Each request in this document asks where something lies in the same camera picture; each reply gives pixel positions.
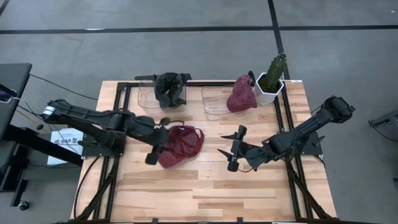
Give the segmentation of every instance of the clear plastic container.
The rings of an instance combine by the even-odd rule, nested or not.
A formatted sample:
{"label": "clear plastic container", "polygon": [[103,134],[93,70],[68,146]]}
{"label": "clear plastic container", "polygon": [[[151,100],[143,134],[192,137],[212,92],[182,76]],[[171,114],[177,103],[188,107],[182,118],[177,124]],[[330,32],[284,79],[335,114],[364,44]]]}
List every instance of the clear plastic container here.
{"label": "clear plastic container", "polygon": [[[144,108],[147,112],[156,112],[159,110],[162,112],[181,112],[185,109],[186,105],[160,107],[160,102],[156,100],[155,82],[153,81],[141,81],[138,89],[138,105],[141,108]],[[179,98],[187,100],[187,91],[185,86],[183,87]]]}
{"label": "clear plastic container", "polygon": [[233,85],[203,87],[201,89],[201,97],[206,117],[209,120],[228,119],[234,116],[242,116],[247,110],[232,113],[226,106],[229,96],[232,95]]}

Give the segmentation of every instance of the green cactus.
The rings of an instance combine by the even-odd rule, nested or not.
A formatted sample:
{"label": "green cactus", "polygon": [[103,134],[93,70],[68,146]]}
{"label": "green cactus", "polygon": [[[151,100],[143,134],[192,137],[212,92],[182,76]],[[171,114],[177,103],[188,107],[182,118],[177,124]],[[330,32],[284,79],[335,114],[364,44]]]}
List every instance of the green cactus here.
{"label": "green cactus", "polygon": [[281,53],[274,58],[268,68],[267,75],[260,79],[260,87],[266,93],[276,93],[279,89],[279,79],[287,67],[286,54]]}

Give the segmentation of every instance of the wooden table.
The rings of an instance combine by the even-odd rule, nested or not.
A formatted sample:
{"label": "wooden table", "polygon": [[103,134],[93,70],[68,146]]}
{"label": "wooden table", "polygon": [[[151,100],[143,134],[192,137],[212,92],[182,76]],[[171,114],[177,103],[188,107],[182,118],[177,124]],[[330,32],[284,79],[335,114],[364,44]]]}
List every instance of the wooden table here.
{"label": "wooden table", "polygon": [[[99,94],[97,110],[111,110],[118,82],[104,81]],[[295,126],[310,117],[302,82],[285,82]],[[137,104],[138,88],[132,88],[129,110],[137,115],[182,119],[186,125],[200,128],[205,142],[199,155],[175,168],[163,169],[159,164],[145,164],[151,146],[128,138],[121,157],[118,181],[112,209],[112,222],[149,222],[159,218],[161,222],[236,221],[294,221],[292,200],[284,161],[270,162],[257,172],[229,172],[225,156],[217,149],[229,151],[232,141],[220,136],[233,134],[239,124],[248,128],[244,140],[259,145],[263,139],[278,132],[275,106],[270,103],[248,110],[241,116],[222,119],[209,118],[204,111],[202,87],[187,87],[187,106],[183,112],[163,113],[161,110],[145,110]],[[282,97],[279,97],[282,116],[285,113]],[[87,158],[81,170],[84,175],[94,158]],[[93,166],[81,188],[77,213],[88,205],[98,188],[103,158]],[[325,209],[335,216],[328,181],[323,164],[313,156],[302,156],[303,168],[309,191]],[[249,169],[241,159],[240,168]],[[305,217],[302,195],[297,189],[300,210]],[[106,192],[101,204],[100,218],[104,217]]]}

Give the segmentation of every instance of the wire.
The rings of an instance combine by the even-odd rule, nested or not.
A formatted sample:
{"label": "wire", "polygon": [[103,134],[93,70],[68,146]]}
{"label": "wire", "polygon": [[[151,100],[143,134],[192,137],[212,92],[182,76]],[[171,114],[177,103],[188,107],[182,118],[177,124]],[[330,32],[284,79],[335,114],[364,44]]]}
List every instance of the wire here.
{"label": "wire", "polygon": [[294,155],[294,151],[296,150],[296,139],[297,136],[301,133],[301,130],[298,130],[296,135],[294,136],[294,140],[293,140],[293,150],[292,150],[292,155],[290,156],[290,160],[293,159],[293,155]]}
{"label": "wire", "polygon": [[53,127],[55,127],[55,129],[57,129],[59,135],[60,135],[61,138],[65,141],[65,143],[68,145],[68,147],[71,148],[73,151],[75,151],[76,154],[79,154],[79,153],[76,151],[76,149],[72,148],[72,147],[69,145],[68,141],[62,136],[60,130],[59,130],[55,125],[53,125]]}
{"label": "wire", "polygon": [[80,166],[75,166],[75,167],[50,167],[50,166],[43,166],[43,165],[36,165],[36,164],[31,164],[29,165],[34,166],[34,167],[44,167],[47,169],[74,169],[74,168],[81,168]]}
{"label": "wire", "polygon": [[76,219],[76,206],[77,206],[77,199],[79,197],[79,191],[81,188],[82,183],[85,181],[86,176],[88,174],[88,172],[90,171],[90,169],[93,167],[93,165],[95,164],[95,162],[99,159],[100,157],[98,156],[97,158],[94,159],[94,161],[90,164],[90,166],[87,168],[86,173],[84,174],[83,178],[81,179],[81,182],[79,183],[79,186],[77,188],[76,191],[76,197],[75,197],[75,204],[73,206],[73,218]]}
{"label": "wire", "polygon": [[[29,110],[26,109],[26,108],[24,108],[23,106],[19,106],[19,105],[18,105],[18,107],[20,107],[21,109],[25,110],[25,111],[28,112],[28,113],[31,113],[32,115],[36,116],[37,118],[43,120],[43,118],[40,117],[39,114],[33,112],[32,108],[29,106],[29,104],[28,104],[26,101],[24,101],[24,100],[22,100],[22,101],[26,104],[26,106],[29,108]],[[54,131],[54,130],[51,128],[51,125],[50,125],[50,124],[48,124],[48,123],[46,123],[46,124],[49,126],[49,128],[50,128],[51,131]],[[59,130],[55,125],[53,125],[53,126],[55,127],[55,129],[57,129],[59,135],[60,135],[61,138],[65,141],[65,143],[68,145],[68,147],[69,147],[70,149],[72,149],[76,154],[79,154],[79,153],[76,151],[76,149],[72,148],[72,147],[69,145],[68,141],[63,137],[63,135],[61,134],[60,130]]]}
{"label": "wire", "polygon": [[388,139],[388,140],[390,140],[390,141],[393,141],[393,142],[398,142],[398,140],[391,139],[391,138],[389,138],[389,137],[383,135],[379,130],[376,129],[376,127],[372,126],[372,128],[374,128],[374,130],[376,130],[377,133],[379,133],[381,136],[385,137],[386,139]]}
{"label": "wire", "polygon": [[179,122],[179,123],[182,123],[182,126],[184,126],[184,125],[185,125],[185,121],[182,121],[182,120],[174,120],[174,121],[170,121],[170,124],[171,124],[171,123],[177,123],[177,122]]}
{"label": "wire", "polygon": [[319,105],[317,108],[311,111],[311,114],[314,113],[316,110],[318,110],[322,105]]}
{"label": "wire", "polygon": [[34,125],[36,125],[36,127],[38,126],[38,124],[30,117],[28,117],[26,114],[22,113],[19,110],[16,110],[18,113],[20,113],[22,116],[24,116],[25,118],[27,118],[29,121],[31,121]]}
{"label": "wire", "polygon": [[74,94],[76,94],[76,95],[82,96],[82,97],[84,97],[84,98],[91,99],[91,100],[98,100],[97,98],[93,98],[93,97],[90,97],[90,96],[85,96],[85,95],[80,94],[80,93],[77,93],[77,92],[75,92],[75,91],[71,91],[71,90],[69,90],[69,89],[67,89],[67,88],[65,88],[65,87],[63,87],[63,86],[60,86],[60,85],[58,85],[58,84],[56,84],[56,83],[54,83],[54,82],[48,81],[48,80],[46,80],[46,79],[44,79],[44,78],[41,78],[41,77],[38,77],[38,76],[35,76],[35,75],[32,75],[32,74],[30,74],[30,75],[33,76],[33,77],[35,77],[35,78],[38,78],[39,80],[43,80],[43,81],[45,81],[45,82],[48,82],[48,83],[50,83],[50,84],[53,84],[53,85],[55,85],[55,86],[57,86],[57,87],[59,87],[59,88],[61,88],[61,89],[64,89],[64,90],[69,91],[69,92],[71,92],[71,93],[74,93]]}
{"label": "wire", "polygon": [[323,161],[323,159],[322,159],[319,155],[313,155],[313,156],[315,156],[315,158],[317,158],[319,161],[321,161],[321,163],[323,164],[323,166],[326,167],[325,161]]}
{"label": "wire", "polygon": [[241,172],[250,172],[250,171],[253,170],[253,167],[251,167],[249,170],[241,170],[241,169],[238,169],[238,170],[241,171]]}

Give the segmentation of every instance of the plant pot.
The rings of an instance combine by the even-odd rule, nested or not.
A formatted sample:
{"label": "plant pot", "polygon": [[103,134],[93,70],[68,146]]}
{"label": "plant pot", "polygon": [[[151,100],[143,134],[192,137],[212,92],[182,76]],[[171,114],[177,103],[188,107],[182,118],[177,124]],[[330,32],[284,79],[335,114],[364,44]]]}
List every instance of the plant pot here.
{"label": "plant pot", "polygon": [[260,77],[256,80],[256,84],[254,85],[254,95],[256,96],[256,100],[259,105],[266,105],[267,103],[273,102],[275,97],[285,86],[285,84],[281,80],[279,80],[279,89],[278,91],[276,91],[276,93],[264,92],[259,85],[259,81],[265,75],[267,75],[267,73],[261,73]]}

